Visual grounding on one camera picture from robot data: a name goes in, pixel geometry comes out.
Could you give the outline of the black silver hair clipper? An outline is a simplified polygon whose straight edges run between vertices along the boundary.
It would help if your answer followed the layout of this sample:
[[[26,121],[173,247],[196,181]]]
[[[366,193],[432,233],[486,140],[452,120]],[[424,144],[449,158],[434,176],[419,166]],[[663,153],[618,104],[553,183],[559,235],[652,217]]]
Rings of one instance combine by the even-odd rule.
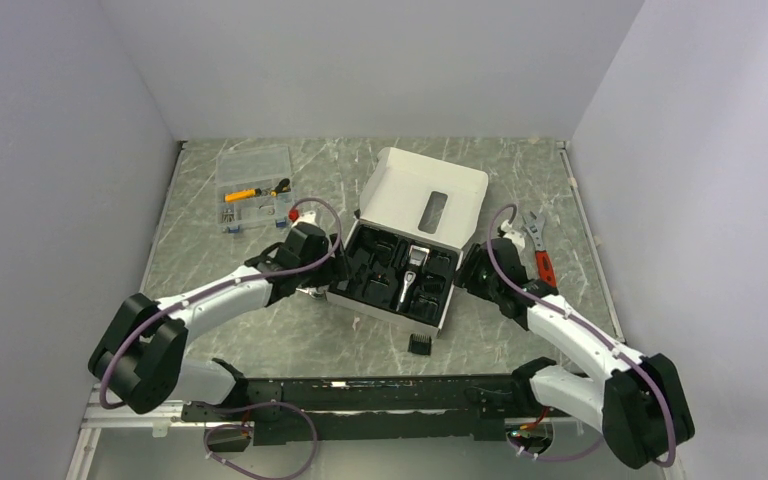
[[[429,247],[416,244],[409,247],[407,263],[395,307],[397,312],[404,312],[408,308],[411,292],[430,254],[431,249]]]

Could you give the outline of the white hair clipper box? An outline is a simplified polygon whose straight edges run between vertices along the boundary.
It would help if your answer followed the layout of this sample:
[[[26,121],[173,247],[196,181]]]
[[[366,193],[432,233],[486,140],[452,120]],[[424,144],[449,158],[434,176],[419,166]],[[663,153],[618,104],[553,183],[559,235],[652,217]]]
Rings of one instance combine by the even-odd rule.
[[[329,302],[435,338],[477,229],[487,173],[386,147],[344,242],[347,279]]]

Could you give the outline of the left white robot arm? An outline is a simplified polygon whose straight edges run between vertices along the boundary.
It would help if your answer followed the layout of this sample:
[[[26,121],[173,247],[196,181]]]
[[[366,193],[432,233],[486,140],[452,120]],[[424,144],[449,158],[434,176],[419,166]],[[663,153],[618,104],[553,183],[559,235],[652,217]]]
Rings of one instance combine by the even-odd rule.
[[[344,272],[342,236],[298,221],[287,238],[218,280],[183,294],[127,297],[88,361],[100,382],[99,403],[146,414],[167,401],[208,407],[224,420],[250,404],[249,381],[229,362],[186,359],[194,340],[249,312],[276,304],[297,289],[320,287]]]

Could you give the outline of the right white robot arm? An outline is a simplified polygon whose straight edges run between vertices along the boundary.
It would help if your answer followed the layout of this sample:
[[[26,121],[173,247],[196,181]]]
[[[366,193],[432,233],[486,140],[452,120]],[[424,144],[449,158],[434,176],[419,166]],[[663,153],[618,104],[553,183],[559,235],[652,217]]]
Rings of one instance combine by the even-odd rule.
[[[668,467],[695,427],[675,364],[608,336],[541,279],[528,278],[508,238],[473,244],[457,287],[495,303],[524,330],[549,341],[580,368],[574,374],[547,357],[511,375],[511,401],[534,415],[554,408],[598,431],[624,465]]]

